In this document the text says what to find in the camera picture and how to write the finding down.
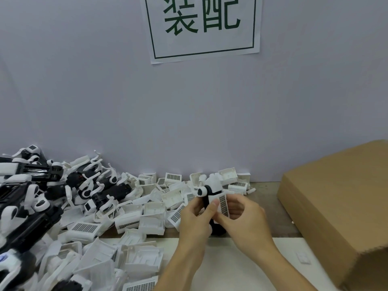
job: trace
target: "chinese character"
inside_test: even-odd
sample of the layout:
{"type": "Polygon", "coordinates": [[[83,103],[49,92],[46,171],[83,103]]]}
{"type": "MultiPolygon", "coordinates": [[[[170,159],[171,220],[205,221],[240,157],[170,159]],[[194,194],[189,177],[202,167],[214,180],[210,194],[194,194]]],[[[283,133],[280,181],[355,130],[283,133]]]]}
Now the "chinese character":
{"type": "MultiPolygon", "coordinates": [[[[164,0],[167,4],[170,3],[170,0],[164,0]]],[[[185,4],[184,5],[180,5],[179,6],[179,9],[185,9],[185,8],[192,8],[194,7],[194,4],[188,4],[188,0],[184,0],[185,1],[185,4]]],[[[197,29],[192,29],[191,26],[194,24],[194,20],[193,18],[197,18],[198,17],[198,14],[192,14],[192,15],[183,15],[182,12],[180,10],[178,10],[177,12],[177,7],[176,7],[176,4],[175,4],[175,0],[172,0],[172,4],[170,6],[168,6],[168,8],[166,8],[163,12],[166,14],[167,12],[169,12],[170,10],[173,10],[173,13],[178,13],[178,16],[176,17],[171,17],[171,18],[165,18],[164,21],[165,22],[168,22],[168,21],[175,21],[175,23],[172,25],[172,27],[170,27],[169,29],[166,30],[166,32],[170,32],[172,31],[172,29],[174,29],[174,34],[177,36],[178,34],[180,34],[183,29],[180,28],[178,29],[178,24],[181,23],[188,31],[191,31],[192,33],[197,33],[198,30],[197,29]],[[186,22],[184,21],[184,19],[191,19],[191,22],[189,24],[186,24],[186,22]]]]}
{"type": "MultiPolygon", "coordinates": [[[[240,19],[237,19],[236,24],[229,25],[228,24],[228,6],[238,4],[239,0],[234,0],[230,2],[225,2],[225,29],[235,29],[240,26],[240,19]]],[[[203,8],[203,30],[206,33],[208,28],[217,27],[218,30],[222,29],[222,16],[221,16],[221,0],[202,0],[202,8],[203,8]]]]}

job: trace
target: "person's right arm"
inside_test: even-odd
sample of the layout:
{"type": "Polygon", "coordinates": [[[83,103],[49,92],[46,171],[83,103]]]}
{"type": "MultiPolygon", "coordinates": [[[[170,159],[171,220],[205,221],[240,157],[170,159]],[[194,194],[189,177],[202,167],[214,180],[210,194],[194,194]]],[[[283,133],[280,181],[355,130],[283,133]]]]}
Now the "person's right arm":
{"type": "Polygon", "coordinates": [[[230,218],[213,218],[236,246],[267,275],[277,291],[317,291],[284,257],[272,239],[264,210],[242,195],[227,195],[230,218]]]}

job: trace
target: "person's right hand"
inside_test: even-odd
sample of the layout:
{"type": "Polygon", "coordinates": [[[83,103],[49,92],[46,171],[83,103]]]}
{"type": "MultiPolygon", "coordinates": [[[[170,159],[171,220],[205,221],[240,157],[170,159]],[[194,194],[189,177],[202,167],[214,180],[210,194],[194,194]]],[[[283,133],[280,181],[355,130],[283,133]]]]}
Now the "person's right hand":
{"type": "Polygon", "coordinates": [[[213,219],[229,233],[236,246],[254,262],[277,253],[264,209],[242,195],[227,195],[230,218],[216,213],[213,219]]]}

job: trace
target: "paper sign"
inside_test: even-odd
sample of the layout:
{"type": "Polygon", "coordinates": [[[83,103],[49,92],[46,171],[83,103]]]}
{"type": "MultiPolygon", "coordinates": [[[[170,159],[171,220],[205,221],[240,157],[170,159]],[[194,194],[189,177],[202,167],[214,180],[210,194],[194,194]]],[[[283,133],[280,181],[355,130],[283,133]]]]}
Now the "paper sign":
{"type": "Polygon", "coordinates": [[[151,63],[260,50],[263,0],[140,0],[151,63]]]}

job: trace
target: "hand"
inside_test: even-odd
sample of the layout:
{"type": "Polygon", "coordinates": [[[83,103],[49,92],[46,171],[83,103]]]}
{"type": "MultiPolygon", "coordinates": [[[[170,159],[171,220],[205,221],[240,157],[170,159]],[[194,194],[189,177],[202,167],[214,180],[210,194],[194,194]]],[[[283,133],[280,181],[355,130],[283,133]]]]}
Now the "hand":
{"type": "Polygon", "coordinates": [[[185,254],[188,252],[194,254],[192,258],[195,271],[202,264],[206,242],[211,235],[209,222],[216,214],[219,203],[218,199],[213,200],[204,213],[197,216],[203,208],[203,201],[202,198],[195,197],[180,214],[177,251],[182,251],[185,254]]]}
{"type": "Polygon", "coordinates": [[[242,195],[227,195],[230,218],[217,213],[214,220],[229,233],[236,246],[257,264],[278,250],[272,239],[264,209],[242,195]]]}

